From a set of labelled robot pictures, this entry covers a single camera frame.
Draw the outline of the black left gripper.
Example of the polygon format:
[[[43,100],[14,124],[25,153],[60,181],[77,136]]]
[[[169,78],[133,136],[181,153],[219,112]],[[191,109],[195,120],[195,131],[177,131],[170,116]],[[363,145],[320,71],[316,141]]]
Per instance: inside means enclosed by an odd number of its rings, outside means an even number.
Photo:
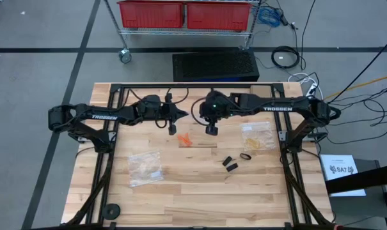
[[[169,124],[168,132],[170,135],[175,135],[177,132],[177,128],[175,125],[175,118],[176,118],[176,105],[171,101],[172,100],[172,94],[166,93],[165,96],[165,103],[162,106],[162,113],[164,117],[166,118],[166,121]],[[182,119],[184,117],[187,117],[189,115],[188,112],[177,109],[177,119]]]

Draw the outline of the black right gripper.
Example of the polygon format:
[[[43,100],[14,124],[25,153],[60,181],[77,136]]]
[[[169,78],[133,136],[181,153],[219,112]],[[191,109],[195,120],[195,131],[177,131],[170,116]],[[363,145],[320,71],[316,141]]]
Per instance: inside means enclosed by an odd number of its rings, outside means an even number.
[[[213,90],[207,94],[205,101],[200,104],[200,117],[208,123],[205,125],[206,134],[218,134],[216,123],[222,118],[230,117],[230,106],[229,99],[221,92]]]

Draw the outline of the clear plastic zip bag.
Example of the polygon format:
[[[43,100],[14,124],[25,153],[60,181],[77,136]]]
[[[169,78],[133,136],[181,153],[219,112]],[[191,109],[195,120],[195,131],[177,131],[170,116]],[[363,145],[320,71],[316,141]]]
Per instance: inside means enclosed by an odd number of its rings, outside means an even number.
[[[244,149],[246,151],[264,151],[271,150],[276,147],[276,141],[272,132],[271,124],[268,121],[242,124],[241,134]],[[260,141],[261,148],[258,150],[247,149],[245,145],[247,138],[258,139]]]
[[[159,150],[130,156],[127,161],[130,187],[138,187],[164,179]]]

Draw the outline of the black perforated box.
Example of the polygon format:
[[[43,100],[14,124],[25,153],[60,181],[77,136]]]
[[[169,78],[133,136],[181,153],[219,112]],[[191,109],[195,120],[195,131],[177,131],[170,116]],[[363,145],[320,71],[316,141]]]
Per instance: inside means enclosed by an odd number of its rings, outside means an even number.
[[[260,77],[251,51],[172,55],[175,82],[256,82]]]

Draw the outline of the red plastic bin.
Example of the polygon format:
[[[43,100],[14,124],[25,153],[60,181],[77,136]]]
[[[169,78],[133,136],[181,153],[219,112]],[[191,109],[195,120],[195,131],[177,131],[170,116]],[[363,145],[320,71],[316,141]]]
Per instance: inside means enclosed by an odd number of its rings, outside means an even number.
[[[188,29],[221,29],[245,31],[249,3],[187,3]]]
[[[181,2],[117,2],[125,28],[181,28],[184,5]]]

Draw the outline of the white power strip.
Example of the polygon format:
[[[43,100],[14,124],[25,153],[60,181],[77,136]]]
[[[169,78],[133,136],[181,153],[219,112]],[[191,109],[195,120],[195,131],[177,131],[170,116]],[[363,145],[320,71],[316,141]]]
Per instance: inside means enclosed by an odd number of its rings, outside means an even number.
[[[312,83],[312,85],[308,89],[308,91],[305,94],[305,96],[308,97],[308,98],[315,97],[315,93],[316,93],[317,88],[318,88],[318,84],[317,83]]]

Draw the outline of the black round disc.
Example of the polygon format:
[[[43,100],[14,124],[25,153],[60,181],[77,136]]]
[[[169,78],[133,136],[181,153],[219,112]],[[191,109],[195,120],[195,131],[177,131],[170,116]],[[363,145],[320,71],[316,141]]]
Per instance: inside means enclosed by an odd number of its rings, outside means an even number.
[[[107,204],[102,210],[102,216],[106,220],[114,220],[119,217],[121,209],[118,204]]]

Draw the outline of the black bar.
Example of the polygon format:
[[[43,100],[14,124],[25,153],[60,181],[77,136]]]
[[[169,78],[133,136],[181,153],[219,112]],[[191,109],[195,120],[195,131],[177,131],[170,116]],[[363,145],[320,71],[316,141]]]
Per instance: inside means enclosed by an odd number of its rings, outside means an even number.
[[[326,188],[329,194],[360,190],[379,185],[387,185],[387,166],[328,180],[326,182]]]

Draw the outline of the dark grey side table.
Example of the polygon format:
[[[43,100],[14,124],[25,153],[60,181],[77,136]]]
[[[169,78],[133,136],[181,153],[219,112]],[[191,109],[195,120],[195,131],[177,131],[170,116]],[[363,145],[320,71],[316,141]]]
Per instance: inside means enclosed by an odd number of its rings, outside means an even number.
[[[354,165],[333,165],[328,170],[326,181],[349,176],[364,171],[380,168],[376,160],[355,159]],[[379,185],[360,190],[339,192],[330,195],[330,203],[337,215],[355,215],[380,217],[385,220],[387,227],[387,191],[386,185]]]

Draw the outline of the black aluminium table frame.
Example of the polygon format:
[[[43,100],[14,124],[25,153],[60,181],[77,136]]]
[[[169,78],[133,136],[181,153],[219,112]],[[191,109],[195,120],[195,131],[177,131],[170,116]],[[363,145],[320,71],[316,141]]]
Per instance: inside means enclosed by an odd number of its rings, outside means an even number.
[[[113,172],[107,200],[118,204],[119,226],[152,227],[281,227],[292,221],[287,186],[278,148],[244,151],[243,123],[274,122],[268,112],[236,116],[218,122],[218,134],[207,135],[198,117],[198,100],[210,91],[204,84],[134,88],[129,103],[147,95],[171,92],[178,107],[189,115],[177,121],[177,133],[147,121],[134,127],[119,126]],[[178,135],[189,134],[188,147]],[[159,150],[164,179],[130,187],[127,158]],[[223,165],[226,157],[232,161]],[[238,168],[228,172],[234,163]]]

